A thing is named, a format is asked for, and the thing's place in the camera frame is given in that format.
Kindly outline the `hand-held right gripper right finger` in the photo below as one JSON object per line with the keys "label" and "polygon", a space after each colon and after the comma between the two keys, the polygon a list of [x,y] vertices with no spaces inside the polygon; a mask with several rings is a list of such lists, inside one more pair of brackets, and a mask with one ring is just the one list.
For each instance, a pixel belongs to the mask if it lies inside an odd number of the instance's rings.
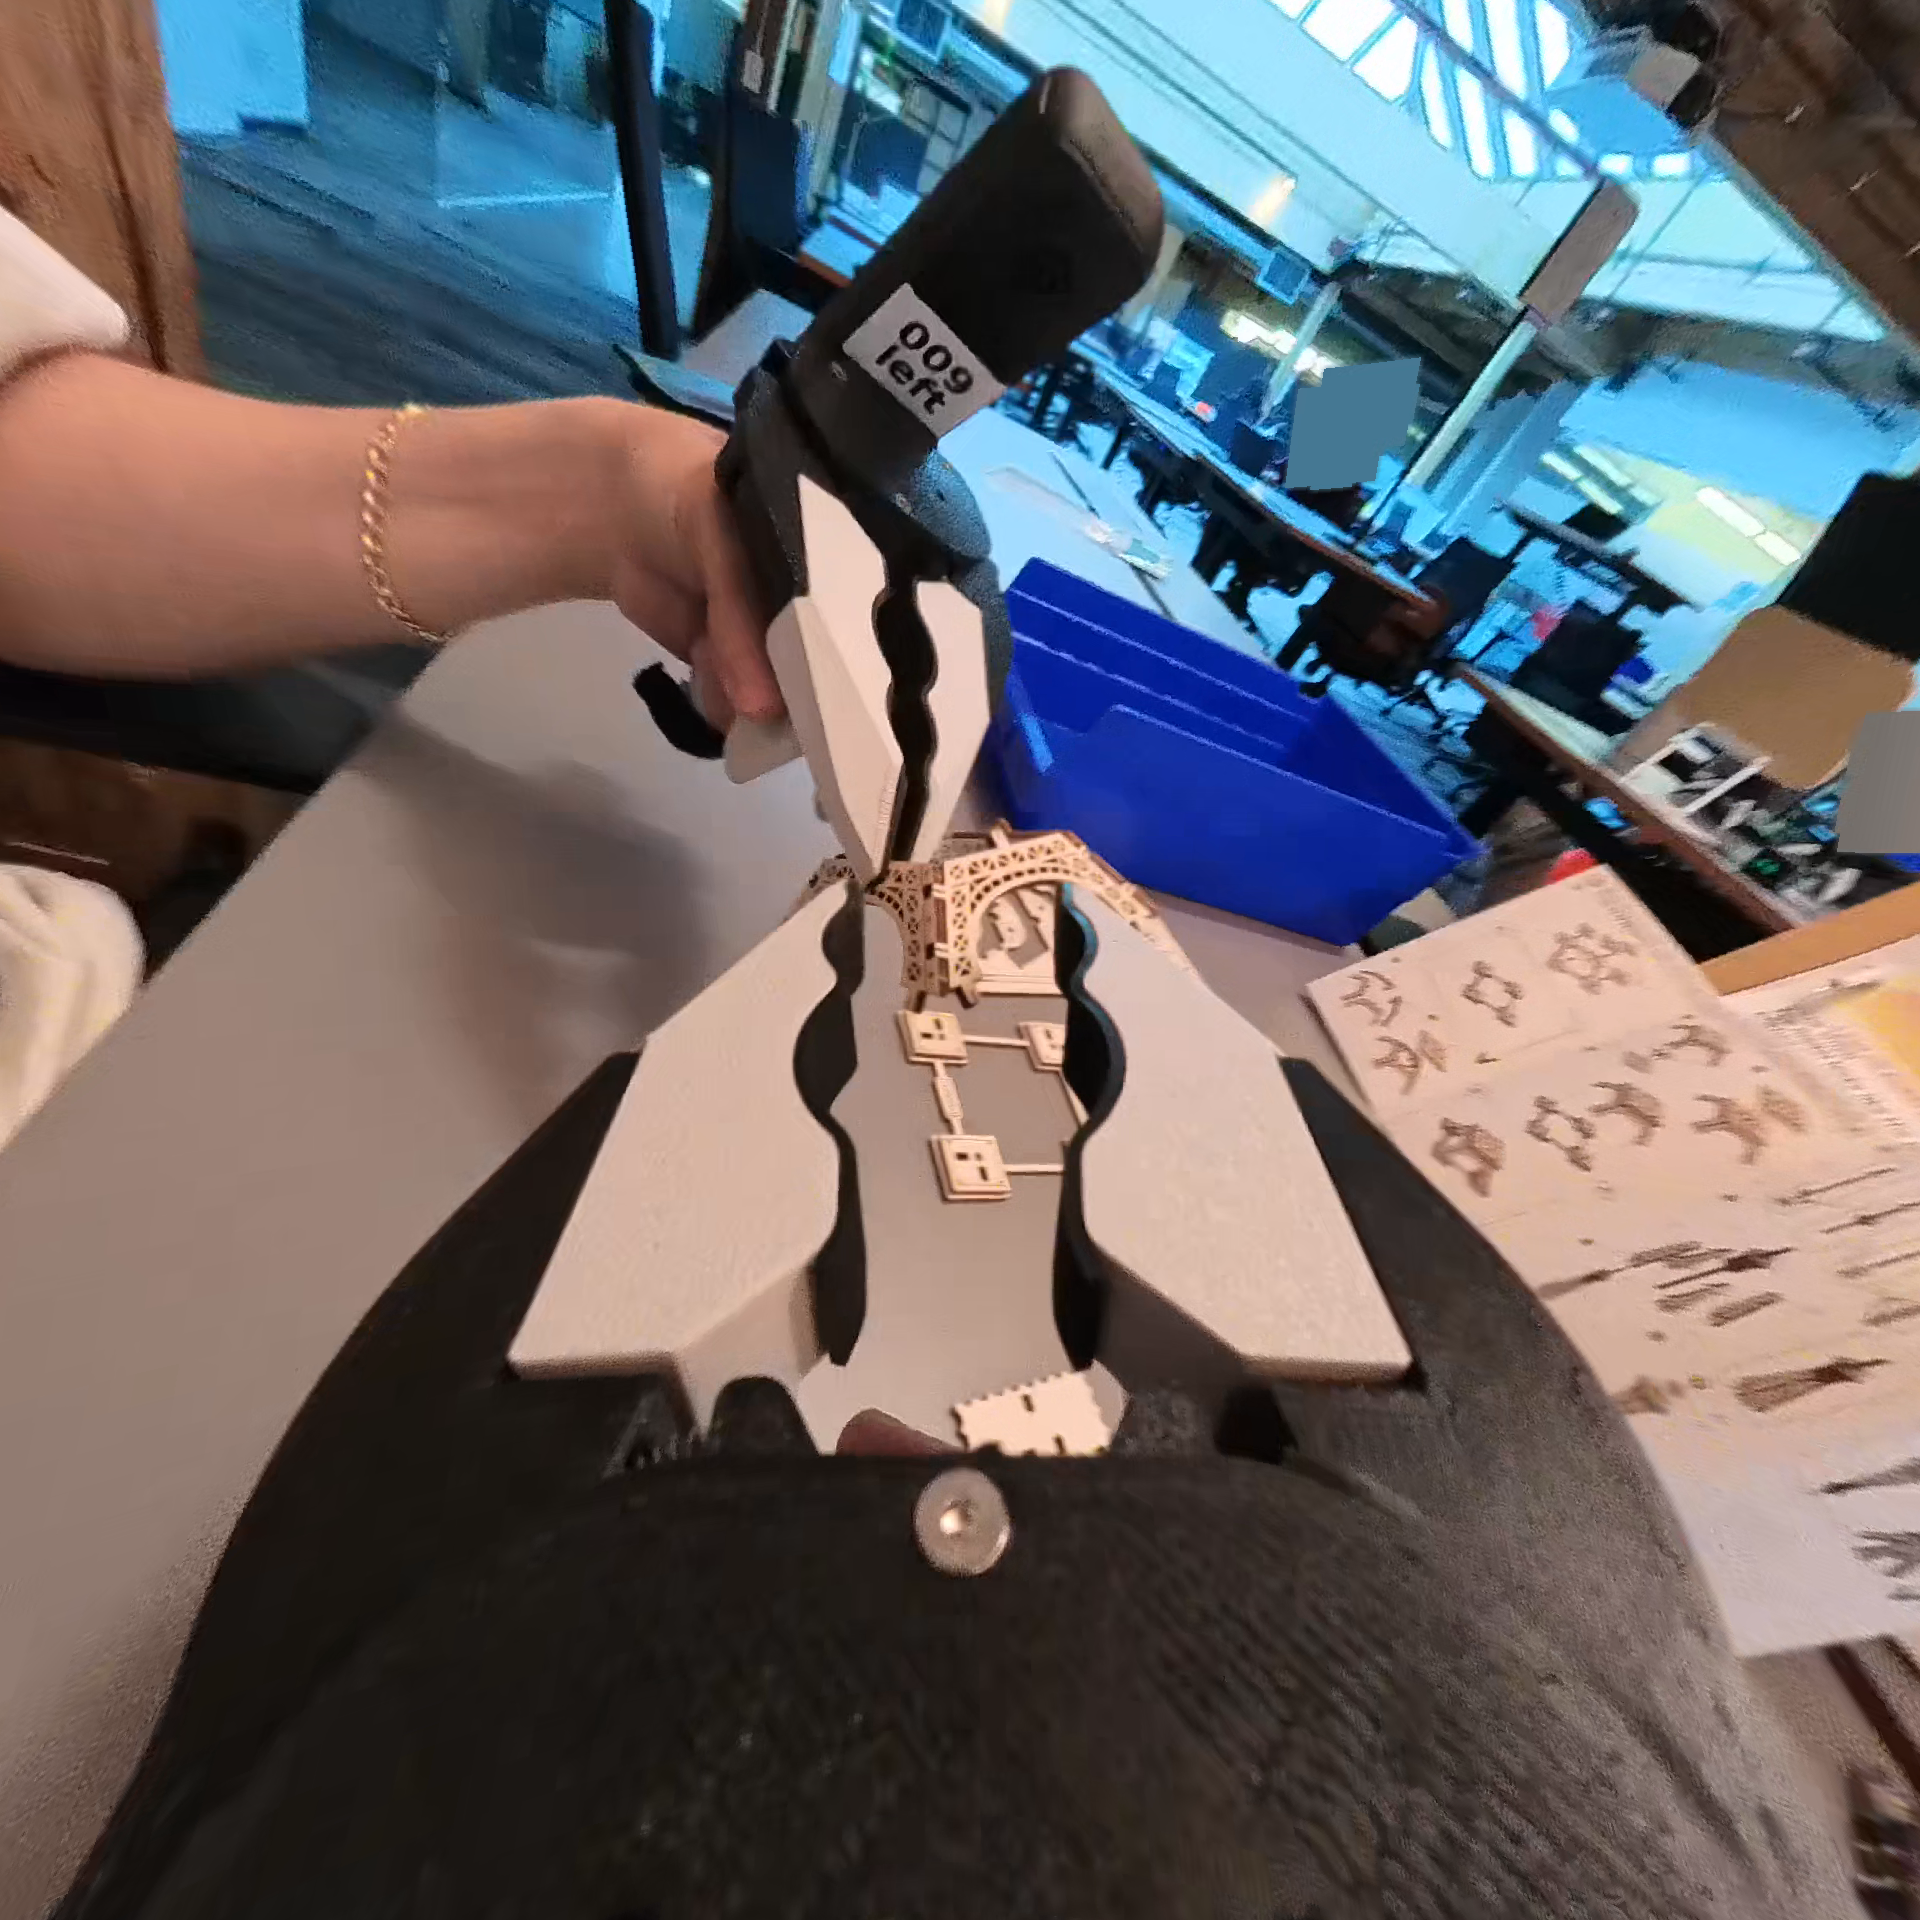
{"label": "hand-held right gripper right finger", "polygon": [[1130,1388],[1379,1385],[1414,1356],[1271,1038],[1063,886],[1065,1150],[1052,1310]]}

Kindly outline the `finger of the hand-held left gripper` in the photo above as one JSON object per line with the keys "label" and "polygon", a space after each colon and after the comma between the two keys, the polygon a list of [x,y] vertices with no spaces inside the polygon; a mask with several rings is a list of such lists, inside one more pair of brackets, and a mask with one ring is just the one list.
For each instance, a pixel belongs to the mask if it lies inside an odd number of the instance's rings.
{"label": "finger of the hand-held left gripper", "polygon": [[930,861],[963,807],[992,729],[996,681],[987,621],[948,583],[919,583],[913,599],[919,681],[908,700],[905,802],[898,861]]}
{"label": "finger of the hand-held left gripper", "polygon": [[854,511],[801,479],[806,584],[768,632],[784,713],[824,817],[858,878],[891,863],[905,780],[895,669],[875,632],[884,565]]}

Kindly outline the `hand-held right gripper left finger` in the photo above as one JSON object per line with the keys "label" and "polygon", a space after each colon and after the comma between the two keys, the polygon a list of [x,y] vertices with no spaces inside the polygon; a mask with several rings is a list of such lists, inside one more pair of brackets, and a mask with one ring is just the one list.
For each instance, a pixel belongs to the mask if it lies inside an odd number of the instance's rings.
{"label": "hand-held right gripper left finger", "polygon": [[511,1344],[516,1376],[742,1377],[847,1365],[868,1304],[858,1150],[867,898],[809,898],[641,1046]]}

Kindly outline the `wooden lattice tower arch assembly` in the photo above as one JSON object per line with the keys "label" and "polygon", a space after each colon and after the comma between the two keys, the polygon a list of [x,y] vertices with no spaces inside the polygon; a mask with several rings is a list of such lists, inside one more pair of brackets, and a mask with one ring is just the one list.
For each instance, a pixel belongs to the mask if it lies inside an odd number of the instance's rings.
{"label": "wooden lattice tower arch assembly", "polygon": [[874,880],[867,898],[898,928],[900,981],[914,1001],[930,997],[1058,998],[1056,926],[1071,885],[1103,901],[1174,967],[1199,969],[1152,898],[1073,831],[960,831],[930,861],[900,861]]}

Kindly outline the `person's left forearm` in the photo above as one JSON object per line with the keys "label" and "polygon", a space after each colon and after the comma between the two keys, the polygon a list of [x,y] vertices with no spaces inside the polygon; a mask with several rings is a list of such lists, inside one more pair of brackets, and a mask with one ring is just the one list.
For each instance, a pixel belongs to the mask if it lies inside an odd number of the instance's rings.
{"label": "person's left forearm", "polygon": [[399,417],[49,356],[6,384],[6,665],[222,674],[606,596],[617,405]]}

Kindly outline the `grey desk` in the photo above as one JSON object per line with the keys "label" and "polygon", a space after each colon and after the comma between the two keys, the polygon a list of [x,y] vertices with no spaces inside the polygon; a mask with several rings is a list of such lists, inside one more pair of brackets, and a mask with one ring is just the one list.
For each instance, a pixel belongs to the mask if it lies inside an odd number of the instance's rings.
{"label": "grey desk", "polygon": [[455,640],[2,1158],[2,1908],[47,1916],[235,1513],[410,1257],[834,840],[634,696],[611,605]]}

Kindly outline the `person's left hand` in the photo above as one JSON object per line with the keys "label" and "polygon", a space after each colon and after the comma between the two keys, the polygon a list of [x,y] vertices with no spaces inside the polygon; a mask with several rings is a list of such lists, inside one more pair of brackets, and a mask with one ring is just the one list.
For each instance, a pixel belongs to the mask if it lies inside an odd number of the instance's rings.
{"label": "person's left hand", "polygon": [[619,401],[615,444],[612,601],[683,661],[718,729],[784,719],[766,613],[718,485],[724,436],[708,422]]}

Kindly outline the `wooden toothed square plate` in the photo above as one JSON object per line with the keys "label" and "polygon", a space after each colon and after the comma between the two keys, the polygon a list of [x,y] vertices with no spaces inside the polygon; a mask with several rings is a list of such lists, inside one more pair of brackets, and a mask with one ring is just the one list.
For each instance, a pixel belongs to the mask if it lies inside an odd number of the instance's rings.
{"label": "wooden toothed square plate", "polygon": [[970,1453],[1103,1456],[1119,1418],[1090,1370],[1063,1370],[958,1401],[952,1424]]}

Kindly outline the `blue plastic bin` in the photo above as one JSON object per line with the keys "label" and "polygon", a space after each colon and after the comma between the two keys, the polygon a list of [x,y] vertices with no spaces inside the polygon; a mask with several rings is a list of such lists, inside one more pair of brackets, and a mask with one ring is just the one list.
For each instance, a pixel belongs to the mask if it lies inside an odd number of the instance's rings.
{"label": "blue plastic bin", "polygon": [[1010,825],[1147,889],[1345,945],[1481,855],[1330,696],[1063,566],[1003,590],[984,748]]}

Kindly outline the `black-and-white instruction sheet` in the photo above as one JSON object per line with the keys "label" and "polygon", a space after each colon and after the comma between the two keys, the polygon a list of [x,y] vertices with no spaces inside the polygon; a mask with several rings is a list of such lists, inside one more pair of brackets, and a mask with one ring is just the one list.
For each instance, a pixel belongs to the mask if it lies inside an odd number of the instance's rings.
{"label": "black-and-white instruction sheet", "polygon": [[1918,1144],[1863,1136],[1745,994],[1609,870],[1311,990],[1623,1412],[1736,1647],[1915,1647]]}

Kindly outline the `skylight window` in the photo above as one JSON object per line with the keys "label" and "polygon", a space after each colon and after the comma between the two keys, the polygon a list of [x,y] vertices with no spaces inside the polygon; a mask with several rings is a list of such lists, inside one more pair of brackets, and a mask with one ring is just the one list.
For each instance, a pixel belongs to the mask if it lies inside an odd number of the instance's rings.
{"label": "skylight window", "polygon": [[1554,2],[1278,2],[1355,82],[1494,182],[1688,181],[1711,159],[1636,88],[1641,29]]}

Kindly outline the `sign board on pole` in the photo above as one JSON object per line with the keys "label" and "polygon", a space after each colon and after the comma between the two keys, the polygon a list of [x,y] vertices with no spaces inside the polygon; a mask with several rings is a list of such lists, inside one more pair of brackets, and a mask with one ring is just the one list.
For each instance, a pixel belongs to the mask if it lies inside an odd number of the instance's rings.
{"label": "sign board on pole", "polygon": [[1584,296],[1636,220],[1639,204],[1634,196],[1620,181],[1602,176],[1521,288],[1521,318],[1411,464],[1403,476],[1406,486],[1422,488],[1441,472],[1524,351]]}

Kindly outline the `beige board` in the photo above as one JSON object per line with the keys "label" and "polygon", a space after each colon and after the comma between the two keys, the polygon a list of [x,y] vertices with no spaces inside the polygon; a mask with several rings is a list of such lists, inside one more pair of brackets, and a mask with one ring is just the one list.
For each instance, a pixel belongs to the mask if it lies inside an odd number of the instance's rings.
{"label": "beige board", "polygon": [[1609,751],[1626,770],[1654,761],[1679,734],[1705,726],[1766,774],[1796,791],[1832,782],[1863,719],[1895,713],[1915,692],[1915,665],[1803,614],[1760,608]]}

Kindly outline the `black board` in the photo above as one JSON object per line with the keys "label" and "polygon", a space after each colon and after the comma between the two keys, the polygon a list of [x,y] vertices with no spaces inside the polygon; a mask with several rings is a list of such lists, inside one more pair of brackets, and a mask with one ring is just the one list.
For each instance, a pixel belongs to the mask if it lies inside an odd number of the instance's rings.
{"label": "black board", "polygon": [[1915,665],[1918,477],[1862,476],[1774,602]]}

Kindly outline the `wooden four-square base frame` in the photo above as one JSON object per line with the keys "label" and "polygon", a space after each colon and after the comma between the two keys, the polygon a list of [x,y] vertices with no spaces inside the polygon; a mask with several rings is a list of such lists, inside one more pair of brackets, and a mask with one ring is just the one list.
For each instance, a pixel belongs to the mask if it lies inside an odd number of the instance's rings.
{"label": "wooden four-square base frame", "polygon": [[[1018,1018],[1012,1033],[967,1031],[960,1015],[943,1010],[898,1010],[897,1034],[903,1058],[929,1073],[929,1090],[940,1132],[929,1138],[935,1178],[947,1205],[1001,1201],[1025,1178],[1060,1178],[1071,1144],[1089,1122],[1089,1108],[1065,1073],[1067,1024],[1063,1018]],[[1009,1160],[996,1136],[970,1129],[963,1087],[956,1078],[977,1053],[1018,1050],[1030,1069],[1052,1082],[1063,1102],[1067,1129],[1050,1158]]]}

